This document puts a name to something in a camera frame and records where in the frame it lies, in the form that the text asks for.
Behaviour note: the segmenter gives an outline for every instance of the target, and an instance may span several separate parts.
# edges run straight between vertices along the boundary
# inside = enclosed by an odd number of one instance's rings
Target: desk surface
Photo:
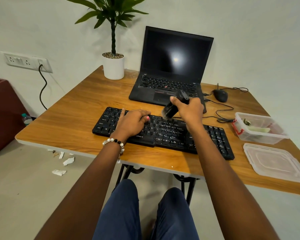
[[[102,149],[105,137],[92,134],[95,126],[106,107],[147,109],[153,115],[160,116],[162,106],[131,101],[130,91],[136,81],[138,72],[125,71],[121,80],[108,80],[103,75],[102,66],[68,92],[34,122],[16,135],[23,144],[59,148],[65,151],[78,152],[86,155],[97,155]],[[215,85],[201,84],[202,91],[210,93]],[[233,111],[221,112],[224,117],[234,118],[235,112],[269,116],[250,92],[227,90],[229,99],[226,104],[235,108]],[[216,109],[224,106],[207,103],[205,116],[214,115]],[[203,124],[223,127],[235,159],[229,161],[232,169],[240,179],[248,185],[280,190],[300,195],[300,183],[260,176],[252,169],[244,153],[243,145],[230,123],[220,124],[215,118],[203,119]],[[267,145],[290,152],[300,162],[300,150],[289,139],[275,145]],[[159,171],[178,173],[184,176],[203,178],[198,156],[159,147],[146,147],[127,144],[121,160],[126,164],[138,165]]]

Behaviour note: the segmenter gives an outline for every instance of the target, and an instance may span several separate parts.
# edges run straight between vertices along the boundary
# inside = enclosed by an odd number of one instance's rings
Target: trousers
[[[169,189],[161,199],[151,240],[199,240],[189,206],[180,189]],[[141,240],[136,185],[122,180],[100,213],[93,240]]]

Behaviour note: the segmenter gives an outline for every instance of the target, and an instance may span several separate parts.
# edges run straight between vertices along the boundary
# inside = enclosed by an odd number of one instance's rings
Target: white wall
[[[126,68],[139,70],[146,25],[214,37],[203,82],[248,87],[300,148],[300,0],[146,0],[129,29],[117,29]],[[43,93],[51,106],[101,65],[110,51],[110,24],[74,25],[86,8],[66,0],[0,0],[0,51],[48,58]],[[8,79],[32,116],[44,108],[36,71],[8,66]]]

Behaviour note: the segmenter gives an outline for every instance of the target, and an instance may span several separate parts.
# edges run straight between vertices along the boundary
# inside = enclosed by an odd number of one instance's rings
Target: plant stem
[[[113,56],[116,56],[116,25],[115,19],[111,19],[111,37],[112,37],[112,46],[111,52]]]

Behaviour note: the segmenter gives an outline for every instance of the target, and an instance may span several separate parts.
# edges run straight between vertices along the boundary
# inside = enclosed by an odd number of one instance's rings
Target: forearm
[[[38,239],[91,239],[120,153],[107,143],[92,161],[47,222]]]
[[[260,206],[203,126],[193,130],[192,136],[224,238],[278,239]]]

